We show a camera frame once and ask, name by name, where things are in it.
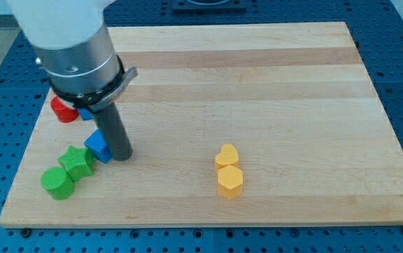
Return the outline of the blue block behind arm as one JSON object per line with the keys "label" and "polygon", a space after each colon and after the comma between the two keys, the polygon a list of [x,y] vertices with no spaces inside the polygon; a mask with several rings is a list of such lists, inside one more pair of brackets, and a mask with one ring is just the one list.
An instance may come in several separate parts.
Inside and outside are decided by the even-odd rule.
{"label": "blue block behind arm", "polygon": [[81,117],[81,119],[83,121],[88,121],[88,120],[93,119],[91,113],[87,109],[78,108],[77,111],[78,111],[79,116]]}

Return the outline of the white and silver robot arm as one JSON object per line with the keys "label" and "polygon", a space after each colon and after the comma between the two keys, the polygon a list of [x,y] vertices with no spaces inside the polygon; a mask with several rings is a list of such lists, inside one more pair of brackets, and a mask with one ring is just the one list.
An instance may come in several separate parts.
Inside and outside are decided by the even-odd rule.
{"label": "white and silver robot arm", "polygon": [[105,25],[113,0],[9,0],[50,86],[60,97],[106,93],[121,82],[122,66]]}

